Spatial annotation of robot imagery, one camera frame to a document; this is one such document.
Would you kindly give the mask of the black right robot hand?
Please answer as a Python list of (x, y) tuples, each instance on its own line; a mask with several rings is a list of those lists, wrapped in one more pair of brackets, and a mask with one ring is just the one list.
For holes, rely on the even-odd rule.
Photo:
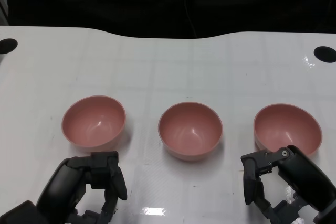
[[(293, 145), (276, 152), (261, 150), (243, 155), (244, 199), (254, 203), (271, 223), (292, 223), (306, 205), (318, 212), (314, 223), (335, 223), (335, 186), (326, 174)], [(261, 175), (278, 168), (279, 176), (295, 191), (294, 201), (272, 207), (265, 198)]]

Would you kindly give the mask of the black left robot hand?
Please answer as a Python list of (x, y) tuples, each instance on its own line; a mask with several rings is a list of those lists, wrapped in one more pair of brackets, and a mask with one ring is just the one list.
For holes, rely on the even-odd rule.
[[(78, 214), (76, 205), (86, 193), (86, 185), (104, 191), (100, 213), (86, 210), (83, 215)], [(48, 223), (110, 223), (118, 200), (127, 197), (118, 152), (96, 152), (63, 160), (36, 206)]]

